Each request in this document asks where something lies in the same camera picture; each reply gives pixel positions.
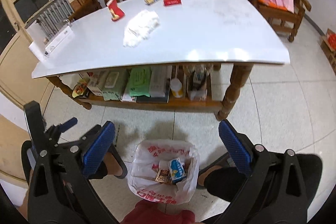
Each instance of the gray sandal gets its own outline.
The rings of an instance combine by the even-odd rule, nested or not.
[[[208,165],[206,168],[202,169],[201,171],[198,172],[198,177],[205,173],[207,170],[209,170],[211,167],[219,165],[223,168],[228,168],[228,167],[235,167],[235,163],[231,159],[230,155],[228,152],[226,152],[224,155],[220,156],[217,160],[215,160],[213,163]],[[198,184],[198,179],[197,179],[197,189],[205,189],[204,186]]]

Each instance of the white plastic bag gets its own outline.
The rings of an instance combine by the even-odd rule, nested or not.
[[[187,179],[170,185],[155,181],[157,172],[152,169],[160,160],[180,158],[190,160]],[[189,202],[196,190],[200,159],[191,143],[173,140],[145,140],[135,152],[132,169],[128,173],[129,189],[137,196],[165,204]]]

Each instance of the slipper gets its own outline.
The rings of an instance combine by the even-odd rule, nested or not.
[[[201,171],[199,171],[198,172],[198,177],[200,175],[202,175],[203,173],[205,173],[207,170],[209,170],[211,167],[215,166],[215,165],[219,165],[219,166],[221,166],[223,168],[228,168],[228,167],[234,167],[235,163],[231,159],[229,153],[226,152],[224,155],[220,156],[217,160],[215,160],[213,163],[211,163],[210,165],[208,165],[206,168],[204,168]],[[196,188],[197,189],[205,189],[204,186],[198,184],[198,179],[197,179]]]
[[[114,147],[114,144],[111,144],[110,148],[108,149],[108,152],[110,152],[114,158],[117,160],[117,163],[120,165],[120,167],[123,170],[123,173],[119,176],[115,176],[118,179],[123,179],[127,176],[127,167],[123,160],[121,159],[119,153],[117,152],[116,148]]]

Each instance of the silver bolt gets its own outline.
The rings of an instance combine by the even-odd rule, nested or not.
[[[295,155],[295,152],[292,149],[287,150],[287,154],[290,155],[291,157]]]
[[[265,149],[265,148],[264,148],[261,144],[257,144],[257,145],[255,146],[255,150],[257,150],[257,151],[259,151],[259,152],[263,152],[264,149]]]
[[[40,156],[41,157],[44,157],[44,156],[46,156],[47,155],[47,150],[42,150],[41,152],[40,152]]]
[[[77,145],[71,146],[71,147],[70,147],[70,152],[75,153],[75,152],[78,151],[78,149],[79,149],[79,148],[78,148]]]

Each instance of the crumpled paper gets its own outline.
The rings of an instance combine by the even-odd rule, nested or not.
[[[127,24],[124,33],[124,47],[136,47],[160,24],[159,16],[154,11],[143,10]]]

